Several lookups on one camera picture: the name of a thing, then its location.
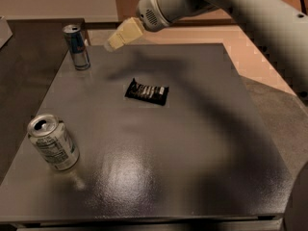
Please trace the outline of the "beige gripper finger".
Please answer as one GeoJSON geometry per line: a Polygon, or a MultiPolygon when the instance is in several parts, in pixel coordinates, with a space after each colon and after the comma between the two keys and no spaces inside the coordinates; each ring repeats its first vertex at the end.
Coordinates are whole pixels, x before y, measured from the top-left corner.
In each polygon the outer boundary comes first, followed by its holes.
{"type": "Polygon", "coordinates": [[[143,36],[145,29],[141,21],[136,17],[124,20],[104,43],[107,51],[113,52],[124,45],[139,39],[143,36]]]}

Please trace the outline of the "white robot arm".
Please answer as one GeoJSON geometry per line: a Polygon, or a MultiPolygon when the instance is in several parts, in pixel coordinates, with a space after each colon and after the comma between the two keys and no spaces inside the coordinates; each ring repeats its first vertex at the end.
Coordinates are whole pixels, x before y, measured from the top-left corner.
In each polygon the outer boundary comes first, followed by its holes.
{"type": "Polygon", "coordinates": [[[140,0],[134,17],[124,20],[108,41],[116,50],[158,32],[188,15],[225,10],[262,50],[303,105],[308,92],[308,18],[281,0],[140,0]]]}

